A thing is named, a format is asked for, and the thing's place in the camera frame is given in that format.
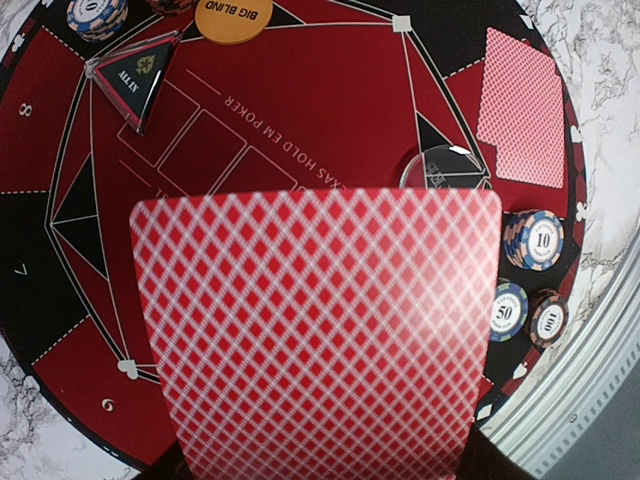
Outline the red playing card deck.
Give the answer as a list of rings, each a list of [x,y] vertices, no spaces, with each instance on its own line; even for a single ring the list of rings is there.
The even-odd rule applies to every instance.
[[[143,317],[197,479],[452,479],[488,350],[490,190],[146,200]]]

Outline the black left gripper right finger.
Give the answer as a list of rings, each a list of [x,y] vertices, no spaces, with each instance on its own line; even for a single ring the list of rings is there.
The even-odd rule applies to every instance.
[[[472,429],[464,451],[464,478],[469,480],[534,480],[512,462],[479,429]]]

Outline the orange big blind button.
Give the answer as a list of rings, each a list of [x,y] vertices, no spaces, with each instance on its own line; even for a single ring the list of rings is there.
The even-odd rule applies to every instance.
[[[272,0],[199,1],[195,23],[203,37],[212,43],[236,45],[262,33],[272,13]]]

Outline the clear round dealer button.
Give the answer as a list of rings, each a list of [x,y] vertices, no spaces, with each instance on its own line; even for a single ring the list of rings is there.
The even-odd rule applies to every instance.
[[[439,145],[421,151],[405,166],[401,188],[490,189],[486,164],[458,145]]]

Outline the black triangular all-in marker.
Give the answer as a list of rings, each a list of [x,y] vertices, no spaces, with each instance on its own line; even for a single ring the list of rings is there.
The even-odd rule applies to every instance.
[[[85,76],[97,84],[129,126],[144,135],[169,66],[183,38],[171,30],[85,63]]]

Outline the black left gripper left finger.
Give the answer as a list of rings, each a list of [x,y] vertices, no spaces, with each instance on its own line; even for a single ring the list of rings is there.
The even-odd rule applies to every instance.
[[[178,442],[174,442],[152,465],[134,477],[134,480],[192,480]]]

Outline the red black chip stack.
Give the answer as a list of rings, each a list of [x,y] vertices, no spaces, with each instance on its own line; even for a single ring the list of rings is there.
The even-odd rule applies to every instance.
[[[568,321],[568,303],[558,291],[542,289],[534,295],[528,332],[536,347],[547,348],[556,343],[564,334]]]
[[[193,8],[197,2],[195,0],[146,0],[154,13],[164,16],[174,16]]]

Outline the dealt red card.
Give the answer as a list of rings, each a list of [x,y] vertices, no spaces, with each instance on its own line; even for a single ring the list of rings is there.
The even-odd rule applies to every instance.
[[[497,150],[496,173],[505,180],[560,189],[564,186],[564,149],[500,147]]]
[[[498,150],[564,149],[563,91],[554,60],[489,28],[476,137]]]

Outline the green blue chip stack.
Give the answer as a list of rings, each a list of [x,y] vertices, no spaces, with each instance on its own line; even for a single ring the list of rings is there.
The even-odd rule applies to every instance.
[[[528,317],[528,296],[518,284],[499,278],[490,318],[490,340],[505,342],[515,337]]]

